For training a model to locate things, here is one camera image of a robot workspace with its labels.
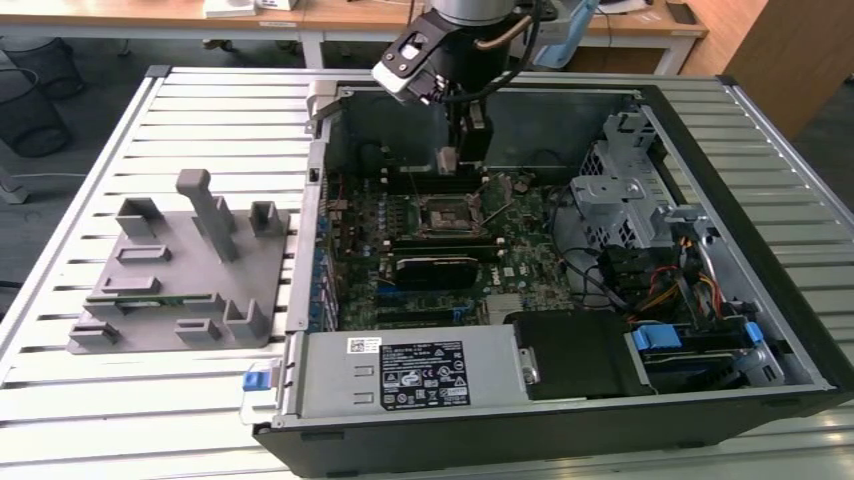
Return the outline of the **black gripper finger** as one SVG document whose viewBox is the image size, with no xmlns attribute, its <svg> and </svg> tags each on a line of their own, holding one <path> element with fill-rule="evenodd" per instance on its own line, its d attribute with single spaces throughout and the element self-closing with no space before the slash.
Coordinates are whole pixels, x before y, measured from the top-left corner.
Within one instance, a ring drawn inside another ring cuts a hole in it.
<svg viewBox="0 0 854 480">
<path fill-rule="evenodd" d="M 462 118 L 461 163 L 466 172 L 479 168 L 485 161 L 494 135 L 493 121 L 485 102 L 471 102 Z"/>
<path fill-rule="evenodd" d="M 461 149 L 463 140 L 463 131 L 466 126 L 466 115 L 469 112 L 467 102 L 455 102 L 446 104 L 446 119 L 449 124 L 449 145 L 455 149 Z"/>
</svg>

